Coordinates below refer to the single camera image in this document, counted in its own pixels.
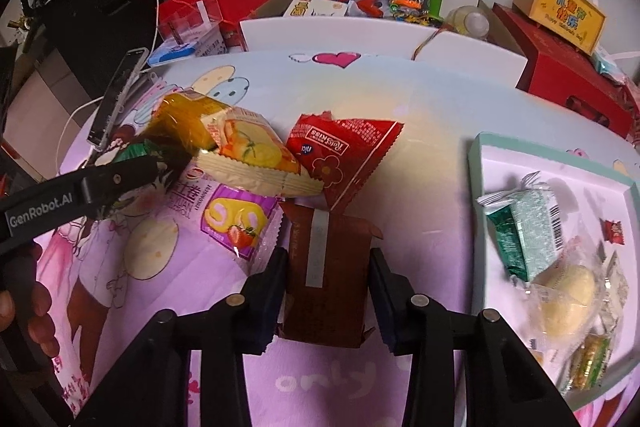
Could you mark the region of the person left hand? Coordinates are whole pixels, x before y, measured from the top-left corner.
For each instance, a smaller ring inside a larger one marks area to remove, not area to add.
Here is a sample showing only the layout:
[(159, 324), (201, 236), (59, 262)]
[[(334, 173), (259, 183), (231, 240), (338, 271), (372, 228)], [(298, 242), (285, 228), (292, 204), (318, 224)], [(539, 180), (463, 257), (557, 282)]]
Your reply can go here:
[[(30, 296), (32, 306), (32, 316), (27, 322), (27, 329), (30, 338), (40, 347), (48, 358), (53, 359), (60, 352), (60, 344), (55, 338), (55, 326), (49, 313), (52, 306), (52, 299), (47, 287), (40, 282), (36, 282), (32, 288)], [(2, 291), (0, 296), (0, 329), (7, 329), (15, 317), (15, 303), (9, 291)]]

